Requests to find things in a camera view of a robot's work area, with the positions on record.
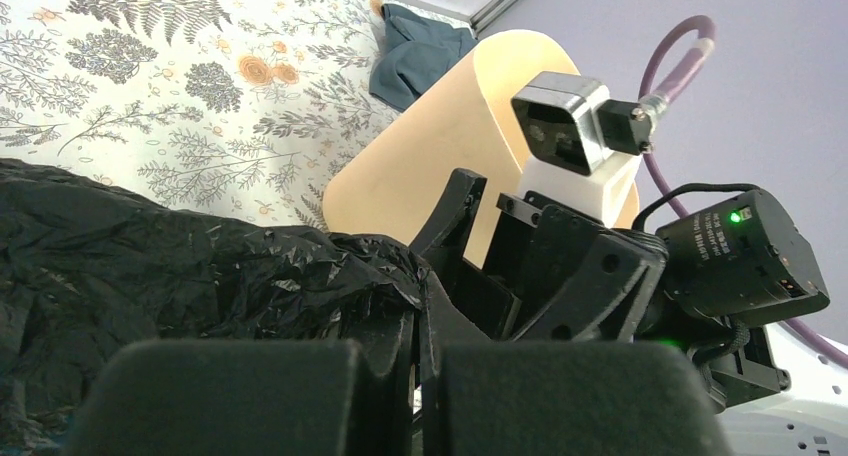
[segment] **fern pattern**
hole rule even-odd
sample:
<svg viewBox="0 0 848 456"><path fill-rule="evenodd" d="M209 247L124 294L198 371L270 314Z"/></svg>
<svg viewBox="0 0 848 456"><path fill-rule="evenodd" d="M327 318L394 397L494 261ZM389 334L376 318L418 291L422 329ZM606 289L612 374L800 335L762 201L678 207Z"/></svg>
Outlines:
<svg viewBox="0 0 848 456"><path fill-rule="evenodd" d="M186 78L186 93L202 99L207 109L218 113L238 111L242 90L220 63L192 64Z"/></svg>
<svg viewBox="0 0 848 456"><path fill-rule="evenodd" d="M305 32L311 36L340 39L343 43L349 43L357 37L373 40L373 35L369 33L368 21L358 8L340 7L331 13L318 10L311 13L310 16L283 21L280 31L291 35Z"/></svg>
<svg viewBox="0 0 848 456"><path fill-rule="evenodd" d="M161 23L169 45L179 30L188 43L194 43L201 30L214 26L223 31L222 21L232 24L218 0L71 0L68 12L91 15L118 28L124 21L148 38Z"/></svg>
<svg viewBox="0 0 848 456"><path fill-rule="evenodd" d="M300 201L306 210L295 208L297 219L303 225L312 226L322 231L329 231L327 221L324 219L324 211L321 209L321 201L324 200L324 191L311 183L307 185L307 188L308 192L300 195Z"/></svg>
<svg viewBox="0 0 848 456"><path fill-rule="evenodd" d="M158 53L138 39L113 29L102 34L88 33L85 40L71 39L74 48L65 54L71 66L96 76L106 76L115 84L125 84L138 74L141 63L153 61Z"/></svg>
<svg viewBox="0 0 848 456"><path fill-rule="evenodd" d="M64 123L34 124L24 120L24 114L12 108L0 106L0 142L7 148L26 145L41 145L61 139L56 129Z"/></svg>
<svg viewBox="0 0 848 456"><path fill-rule="evenodd" d="M0 39L0 94L15 108L78 114L96 88L78 75L49 75L58 54L56 41L46 34L6 30Z"/></svg>
<svg viewBox="0 0 848 456"><path fill-rule="evenodd" d="M315 81L304 90L310 104L316 111L332 111L336 116L335 124L345 141L366 131L382 131L398 114L384 103L374 100L350 77L341 71L331 73L326 79Z"/></svg>
<svg viewBox="0 0 848 456"><path fill-rule="evenodd" d="M299 152L278 151L269 138L253 136L222 145L187 129L171 133L177 149L174 165L151 161L138 170L150 191L166 206L193 203L208 207L232 186L248 191L264 181L286 191L297 177ZM274 162L274 169L269 163Z"/></svg>
<svg viewBox="0 0 848 456"><path fill-rule="evenodd" d="M263 136L317 139L334 130L333 122L316 113L301 114L294 111L276 113L276 118L264 117L253 125L253 131Z"/></svg>
<svg viewBox="0 0 848 456"><path fill-rule="evenodd" d="M115 110L110 105L101 106L83 119L88 127L65 142L56 155L62 154L62 151L77 141L105 140L126 144L127 139L117 131L120 128L135 129L142 134L150 134L153 132L153 124L167 126L177 120L197 122L201 118L203 113L199 109L191 106L181 107L179 104L166 104L153 111L145 111L141 101L127 104L123 111Z"/></svg>
<svg viewBox="0 0 848 456"><path fill-rule="evenodd" d="M368 68L374 63L374 58L363 56L362 53L350 46L330 46L319 44L308 46L309 52L316 58L332 61L339 68Z"/></svg>

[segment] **orange flower print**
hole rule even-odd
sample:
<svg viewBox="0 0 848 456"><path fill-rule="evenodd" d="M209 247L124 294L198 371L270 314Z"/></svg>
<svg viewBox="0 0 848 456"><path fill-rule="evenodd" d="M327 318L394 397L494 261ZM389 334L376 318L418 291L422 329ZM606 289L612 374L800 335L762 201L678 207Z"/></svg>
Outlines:
<svg viewBox="0 0 848 456"><path fill-rule="evenodd" d="M271 68L265 61L249 54L239 59L239 72L248 83L255 86L265 86L274 78Z"/></svg>
<svg viewBox="0 0 848 456"><path fill-rule="evenodd" d="M297 70L289 64L278 64L272 70L274 77L286 84L295 84L300 81L300 75Z"/></svg>
<svg viewBox="0 0 848 456"><path fill-rule="evenodd" d="M254 201L256 201L256 204L259 205L259 214L263 216L274 210L274 208L272 208L270 204L265 204L262 201L259 201L258 199Z"/></svg>
<svg viewBox="0 0 848 456"><path fill-rule="evenodd" d="M222 53L230 54L230 53L233 52L233 50L230 48L230 43L227 42L227 40L221 39L220 37L218 37L214 41L215 41L215 47L220 49Z"/></svg>
<svg viewBox="0 0 848 456"><path fill-rule="evenodd" d="M217 136L219 138L224 137L224 129L221 128L220 126L213 126L211 124L208 124L208 125L204 126L203 129L205 129L207 131L211 131L213 136Z"/></svg>
<svg viewBox="0 0 848 456"><path fill-rule="evenodd" d="M383 0L371 0L368 4L371 6L371 12L383 19Z"/></svg>
<svg viewBox="0 0 848 456"><path fill-rule="evenodd" d="M56 22L57 20L65 21L65 18L62 17L62 13L59 11L51 11L47 8L41 8L40 10L32 13L32 17L29 18L29 20L38 21L47 26L49 23Z"/></svg>

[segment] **cardboard tube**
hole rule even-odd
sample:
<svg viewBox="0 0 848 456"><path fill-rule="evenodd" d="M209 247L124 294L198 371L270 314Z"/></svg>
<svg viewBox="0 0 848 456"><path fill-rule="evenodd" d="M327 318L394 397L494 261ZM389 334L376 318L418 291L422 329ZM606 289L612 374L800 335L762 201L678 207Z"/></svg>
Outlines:
<svg viewBox="0 0 848 456"><path fill-rule="evenodd" d="M451 172L466 168L488 178L465 252L481 267L500 215L498 195L516 191L530 155L510 100L543 71L579 74L544 34L513 30L481 41L330 181L323 202L330 230L409 244ZM621 226L638 212L635 187L630 193Z"/></svg>

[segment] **crumpled black plastic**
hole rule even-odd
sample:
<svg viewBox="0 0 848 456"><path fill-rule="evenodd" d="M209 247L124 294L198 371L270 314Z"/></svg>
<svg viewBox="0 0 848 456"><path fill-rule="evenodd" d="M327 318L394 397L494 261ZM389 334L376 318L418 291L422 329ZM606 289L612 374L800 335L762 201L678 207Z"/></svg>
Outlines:
<svg viewBox="0 0 848 456"><path fill-rule="evenodd" d="M0 159L0 454L57 447L106 361L131 342L343 335L420 309L427 272L386 236L173 211Z"/></svg>

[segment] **green led light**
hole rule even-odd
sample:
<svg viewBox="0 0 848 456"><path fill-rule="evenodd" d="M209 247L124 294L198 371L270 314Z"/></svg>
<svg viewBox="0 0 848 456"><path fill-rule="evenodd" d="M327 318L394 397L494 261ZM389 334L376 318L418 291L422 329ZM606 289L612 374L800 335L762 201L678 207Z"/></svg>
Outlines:
<svg viewBox="0 0 848 456"><path fill-rule="evenodd" d="M658 343L660 343L660 344L665 344L665 345L667 345L667 346L674 346L674 347L676 347L676 348L681 348L681 347L683 347L683 344L682 344L680 341L676 341L676 340L674 340L674 339L667 339L667 338L666 338L666 339L658 339L658 340L656 340L656 341L657 341Z"/></svg>

